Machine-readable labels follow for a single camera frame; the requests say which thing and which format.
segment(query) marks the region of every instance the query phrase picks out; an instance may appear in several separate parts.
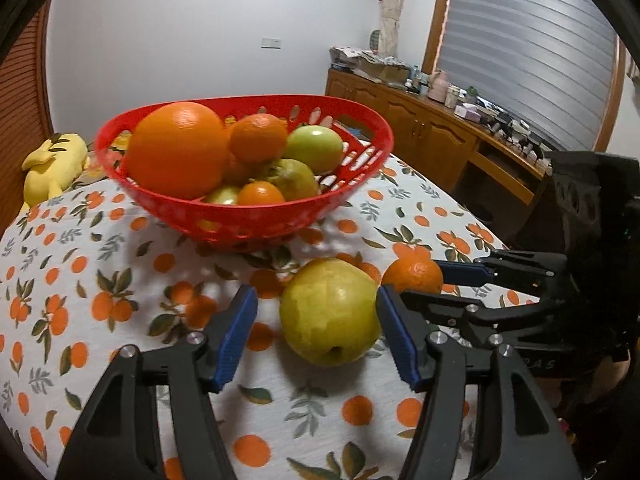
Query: window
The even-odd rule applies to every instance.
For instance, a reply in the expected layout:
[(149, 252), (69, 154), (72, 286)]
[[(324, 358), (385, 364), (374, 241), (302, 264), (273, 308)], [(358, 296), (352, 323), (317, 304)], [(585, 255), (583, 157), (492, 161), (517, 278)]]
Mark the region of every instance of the window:
[(449, 0), (437, 67), (552, 144), (590, 150), (617, 50), (591, 0)]

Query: potted plant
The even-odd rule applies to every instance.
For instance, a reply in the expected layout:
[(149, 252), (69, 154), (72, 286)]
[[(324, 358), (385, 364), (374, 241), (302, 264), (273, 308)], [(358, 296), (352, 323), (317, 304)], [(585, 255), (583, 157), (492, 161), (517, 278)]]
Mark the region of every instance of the potted plant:
[(470, 86), (466, 89), (466, 98), (465, 102), (471, 105), (476, 104), (478, 101), (478, 90), (476, 90), (473, 86)]

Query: basket rim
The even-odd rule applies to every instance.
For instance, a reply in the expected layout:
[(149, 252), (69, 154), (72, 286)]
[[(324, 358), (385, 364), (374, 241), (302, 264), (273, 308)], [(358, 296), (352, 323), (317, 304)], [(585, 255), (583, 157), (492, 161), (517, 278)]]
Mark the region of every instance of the basket rim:
[[(135, 188), (136, 192), (142, 192), (143, 194), (146, 194), (147, 196), (149, 196), (150, 198), (153, 199), (161, 199), (161, 200), (165, 200), (171, 203), (175, 203), (175, 204), (179, 204), (179, 205), (196, 205), (197, 207), (203, 207), (203, 208), (208, 208), (208, 209), (234, 209), (237, 210), (238, 208), (244, 208), (245, 210), (256, 210), (256, 209), (267, 209), (267, 208), (286, 208), (287, 206), (293, 206), (293, 205), (300, 205), (300, 204), (305, 204), (305, 203), (311, 203), (317, 200), (322, 199), (323, 197), (327, 197), (327, 196), (335, 196), (338, 194), (341, 194), (345, 191), (345, 189), (347, 187), (352, 187), (352, 188), (357, 188), (359, 186), (361, 186), (362, 184), (364, 184), (364, 182), (370, 178), (371, 176), (373, 176), (373, 174), (375, 174), (376, 171), (378, 171), (380, 169), (380, 167), (382, 167), (382, 165), (385, 163), (385, 161), (389, 158), (389, 156), (391, 155), (391, 152), (393, 150), (393, 144), (394, 144), (394, 135), (393, 135), (393, 131), (391, 130), (391, 126), (386, 122), (385, 118), (382, 117), (379, 113), (377, 113), (375, 110), (373, 110), (372, 108), (369, 108), (361, 103), (357, 103), (355, 101), (349, 101), (348, 99), (342, 99), (342, 98), (338, 98), (338, 97), (332, 97), (332, 96), (325, 96), (325, 95), (315, 95), (315, 94), (254, 94), (254, 95), (245, 95), (245, 96), (225, 96), (225, 97), (215, 97), (215, 98), (200, 98), (200, 99), (189, 99), (189, 100), (184, 100), (186, 102), (195, 102), (195, 103), (200, 103), (201, 101), (213, 101), (213, 100), (234, 100), (234, 99), (246, 99), (246, 98), (269, 98), (269, 97), (279, 97), (279, 98), (295, 98), (295, 97), (315, 97), (315, 98), (321, 98), (323, 100), (333, 100), (333, 101), (341, 101), (341, 102), (347, 102), (349, 104), (350, 107), (356, 107), (356, 108), (360, 108), (365, 114), (369, 115), (369, 114), (374, 114), (375, 116), (377, 116), (376, 118), (379, 119), (380, 121), (382, 121), (382, 127), (386, 130), (386, 132), (381, 132), (382, 136), (384, 136), (384, 134), (386, 133), (386, 138), (382, 139), (382, 146), (378, 147), (376, 146), (376, 151), (377, 152), (381, 152), (381, 155), (367, 168), (366, 172), (364, 174), (367, 175), (366, 178), (361, 178), (359, 181), (356, 181), (354, 184), (347, 184), (346, 186), (343, 187), (339, 187), (338, 189), (334, 189), (334, 190), (328, 190), (327, 192), (324, 192), (322, 194), (319, 194), (317, 196), (312, 196), (309, 198), (301, 198), (298, 200), (291, 200), (289, 202), (283, 202), (283, 203), (279, 203), (279, 204), (269, 204), (269, 205), (236, 205), (236, 204), (212, 204), (212, 203), (207, 203), (207, 202), (201, 202), (200, 199), (202, 197), (198, 197), (195, 198), (193, 200), (185, 200), (182, 198), (175, 198), (172, 196), (168, 196), (168, 195), (163, 195), (160, 193), (156, 193), (155, 191), (151, 191), (148, 189), (145, 189), (142, 186), (139, 186), (137, 183), (132, 182), (129, 177), (123, 176), (122, 174), (120, 174), (119, 172), (117, 172), (116, 170), (114, 170), (113, 166), (107, 162), (106, 160), (106, 153), (109, 151), (109, 147), (111, 145), (111, 142), (113, 142), (113, 139), (106, 145), (102, 145), (102, 140), (104, 139), (105, 136), (107, 136), (107, 129), (115, 122), (117, 122), (120, 118), (122, 118), (123, 116), (130, 114), (132, 112), (139, 112), (142, 110), (145, 110), (146, 108), (152, 108), (153, 110), (158, 109), (159, 107), (168, 105), (168, 104), (173, 104), (173, 103), (179, 103), (182, 101), (168, 101), (168, 102), (163, 102), (163, 103), (154, 103), (154, 104), (150, 104), (150, 105), (145, 105), (145, 106), (141, 106), (138, 108), (132, 108), (130, 110), (126, 110), (122, 113), (119, 113), (118, 115), (116, 115), (115, 117), (111, 118), (109, 121), (107, 121), (99, 130), (98, 133), (95, 137), (95, 143), (96, 143), (96, 150), (95, 153), (97, 155), (98, 158), (98, 162), (100, 162), (101, 166), (104, 169), (104, 172), (107, 174), (107, 176), (111, 179), (114, 180), (120, 184), (122, 184), (126, 189), (130, 189), (130, 188)], [(349, 132), (348, 130), (345, 130), (349, 135), (353, 136), (356, 140), (358, 140), (358, 142), (360, 142), (359, 139), (357, 139), (357, 137), (355, 137), (351, 132)], [(126, 160), (126, 154), (123, 155), (123, 161)]]

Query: green fruit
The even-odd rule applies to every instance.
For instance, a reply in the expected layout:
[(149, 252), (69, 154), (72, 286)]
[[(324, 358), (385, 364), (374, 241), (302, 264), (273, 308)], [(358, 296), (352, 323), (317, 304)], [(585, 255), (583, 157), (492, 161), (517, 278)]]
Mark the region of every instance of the green fruit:
[(325, 126), (300, 126), (287, 138), (282, 158), (304, 162), (316, 175), (333, 171), (342, 162), (342, 139)]
[(231, 205), (238, 203), (238, 193), (240, 188), (236, 186), (222, 186), (214, 189), (202, 199), (207, 204)]
[(280, 300), (282, 333), (300, 357), (337, 366), (361, 357), (380, 336), (376, 283), (336, 258), (318, 258), (294, 275)]
[(264, 180), (277, 187), (287, 202), (316, 196), (319, 192), (313, 172), (306, 164), (292, 158), (274, 161)]

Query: wall socket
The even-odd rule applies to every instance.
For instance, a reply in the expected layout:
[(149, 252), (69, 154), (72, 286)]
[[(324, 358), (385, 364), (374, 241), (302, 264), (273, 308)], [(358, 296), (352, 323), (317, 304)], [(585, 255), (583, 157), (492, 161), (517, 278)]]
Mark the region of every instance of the wall socket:
[(262, 48), (282, 48), (282, 40), (274, 38), (262, 38)]

